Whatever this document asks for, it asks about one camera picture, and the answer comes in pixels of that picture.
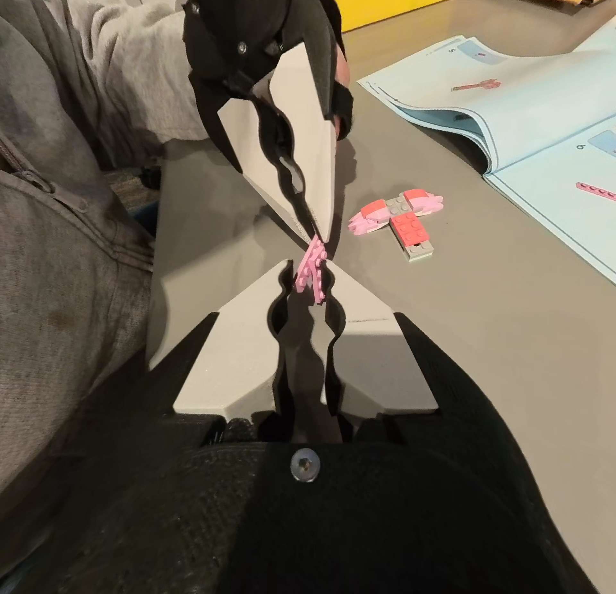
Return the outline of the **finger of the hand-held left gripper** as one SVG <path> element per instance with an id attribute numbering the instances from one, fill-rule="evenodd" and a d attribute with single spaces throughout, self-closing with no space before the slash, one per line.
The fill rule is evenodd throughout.
<path id="1" fill-rule="evenodd" d="M 232 98 L 218 111 L 240 173 L 304 241 L 315 235 L 299 206 L 303 182 L 291 163 L 292 135 L 274 105 L 258 97 Z"/>
<path id="2" fill-rule="evenodd" d="M 335 126 L 323 116 L 303 42 L 281 55 L 269 84 L 273 105 L 292 135 L 291 163 L 303 182 L 299 206 L 327 243 L 334 215 Z"/>

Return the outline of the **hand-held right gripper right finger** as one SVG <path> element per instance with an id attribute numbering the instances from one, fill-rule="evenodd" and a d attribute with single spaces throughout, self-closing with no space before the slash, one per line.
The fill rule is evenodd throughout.
<path id="1" fill-rule="evenodd" d="M 325 405 L 342 441 L 370 419 L 432 415 L 439 406 L 394 311 L 330 261 L 325 322 L 333 332 Z"/>

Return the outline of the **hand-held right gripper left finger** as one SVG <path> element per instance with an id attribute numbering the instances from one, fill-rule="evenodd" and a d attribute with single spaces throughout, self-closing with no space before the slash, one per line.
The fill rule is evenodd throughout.
<path id="1" fill-rule="evenodd" d="M 210 314 L 214 322 L 174 401 L 180 415 L 248 421 L 261 441 L 289 441 L 294 400 L 281 330 L 293 261 L 284 259 Z"/>

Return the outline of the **pink wedge brick plate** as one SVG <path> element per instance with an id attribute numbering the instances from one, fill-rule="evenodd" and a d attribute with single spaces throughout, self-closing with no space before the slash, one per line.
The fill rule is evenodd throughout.
<path id="1" fill-rule="evenodd" d="M 309 278 L 312 287 L 313 300 L 316 305 L 323 305 L 331 290 L 333 276 L 327 265 L 317 267 Z"/>

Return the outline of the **long pink brick plate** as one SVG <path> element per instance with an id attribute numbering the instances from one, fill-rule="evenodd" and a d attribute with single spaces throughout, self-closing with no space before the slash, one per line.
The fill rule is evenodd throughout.
<path id="1" fill-rule="evenodd" d="M 318 235 L 312 238 L 309 247 L 307 248 L 303 259 L 301 260 L 295 277 L 295 290 L 298 293 L 310 284 L 309 278 L 317 267 L 324 265 L 327 260 L 327 251 Z"/>

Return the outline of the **pink red brick model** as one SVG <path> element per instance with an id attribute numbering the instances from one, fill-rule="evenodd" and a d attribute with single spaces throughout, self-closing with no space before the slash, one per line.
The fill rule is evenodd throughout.
<path id="1" fill-rule="evenodd" d="M 434 248 L 422 216 L 443 209 L 443 197 L 423 189 L 405 190 L 391 199 L 378 199 L 356 213 L 348 222 L 348 229 L 355 236 L 363 236 L 388 227 L 405 253 L 407 260 L 430 257 Z"/>

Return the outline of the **light blue instruction booklet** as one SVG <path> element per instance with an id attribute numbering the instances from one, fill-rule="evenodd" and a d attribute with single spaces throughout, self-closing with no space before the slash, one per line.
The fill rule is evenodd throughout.
<path id="1" fill-rule="evenodd" d="M 615 282 L 615 18 L 568 53 L 457 36 L 358 83 L 411 124 L 472 141 L 492 188 Z"/>

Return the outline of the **person's left forearm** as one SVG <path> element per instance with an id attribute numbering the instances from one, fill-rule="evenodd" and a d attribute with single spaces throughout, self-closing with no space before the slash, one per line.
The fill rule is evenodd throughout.
<path id="1" fill-rule="evenodd" d="M 166 4 L 54 4 L 76 59 L 81 103 L 113 161 L 208 137 L 189 82 L 183 13 Z"/>

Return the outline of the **grey desk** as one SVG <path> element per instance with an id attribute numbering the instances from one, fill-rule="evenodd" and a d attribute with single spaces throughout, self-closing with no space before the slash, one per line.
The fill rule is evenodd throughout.
<path id="1" fill-rule="evenodd" d="M 409 263 L 389 230 L 343 225 L 333 261 L 404 313 L 479 385 L 600 593 L 615 593 L 615 286 L 489 187 L 483 155 L 420 130 L 357 84 L 340 144 L 336 222 L 409 185 L 441 195 L 434 253 Z M 302 250 L 212 144 L 166 144 L 147 357 Z"/>

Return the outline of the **person's left hand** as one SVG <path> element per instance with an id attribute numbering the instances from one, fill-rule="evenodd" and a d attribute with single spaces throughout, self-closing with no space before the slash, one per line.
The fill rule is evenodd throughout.
<path id="1" fill-rule="evenodd" d="M 343 50 L 338 45 L 332 103 L 337 141 L 345 139 L 352 128 L 354 98 L 349 86 L 349 65 Z"/>

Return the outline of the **person's grey clothing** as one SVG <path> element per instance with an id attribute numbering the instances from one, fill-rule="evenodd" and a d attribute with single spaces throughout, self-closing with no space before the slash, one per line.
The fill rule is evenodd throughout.
<path id="1" fill-rule="evenodd" d="M 118 7 L 1 0 L 1 494 L 145 340 L 151 237 L 103 169 L 145 157 L 112 100 Z"/>

